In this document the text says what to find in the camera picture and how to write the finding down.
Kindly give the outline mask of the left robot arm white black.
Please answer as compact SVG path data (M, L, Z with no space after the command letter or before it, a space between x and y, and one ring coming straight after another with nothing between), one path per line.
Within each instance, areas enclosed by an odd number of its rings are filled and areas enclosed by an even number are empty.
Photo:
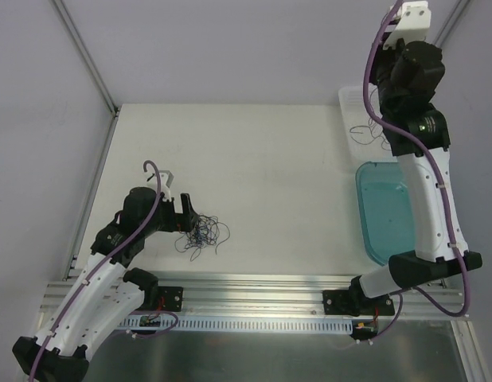
M31 381L82 381L90 360L121 321L135 310L159 312L167 299L158 278L131 262L156 232L191 232L198 221L189 194L182 211L164 192L130 190L123 207L97 234L78 279L52 317L12 348Z

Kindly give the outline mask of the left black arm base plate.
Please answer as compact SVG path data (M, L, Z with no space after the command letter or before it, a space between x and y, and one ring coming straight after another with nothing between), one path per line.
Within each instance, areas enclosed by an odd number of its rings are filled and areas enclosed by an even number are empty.
M184 289L181 286L155 286L145 293L139 311L180 312L183 292Z

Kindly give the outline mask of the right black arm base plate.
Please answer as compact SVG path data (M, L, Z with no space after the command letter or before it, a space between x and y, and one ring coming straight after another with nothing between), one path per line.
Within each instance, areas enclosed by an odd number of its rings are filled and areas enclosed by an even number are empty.
M356 294L349 290L324 290L322 304L325 315L391 317L395 314L394 303L386 294L366 298L360 292Z

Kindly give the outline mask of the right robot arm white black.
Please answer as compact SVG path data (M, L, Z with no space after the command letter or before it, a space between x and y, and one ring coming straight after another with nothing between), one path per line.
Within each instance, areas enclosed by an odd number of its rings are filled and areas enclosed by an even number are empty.
M460 229L449 174L447 121L431 102L445 73L442 51L426 41L399 37L389 45L388 39L383 33L373 42L363 100L369 116L382 126L407 182L415 247L352 279L342 309L353 316L367 314L378 298L461 275L462 308L437 307L450 317L461 317L471 303L468 273L482 266L482 257L469 249Z

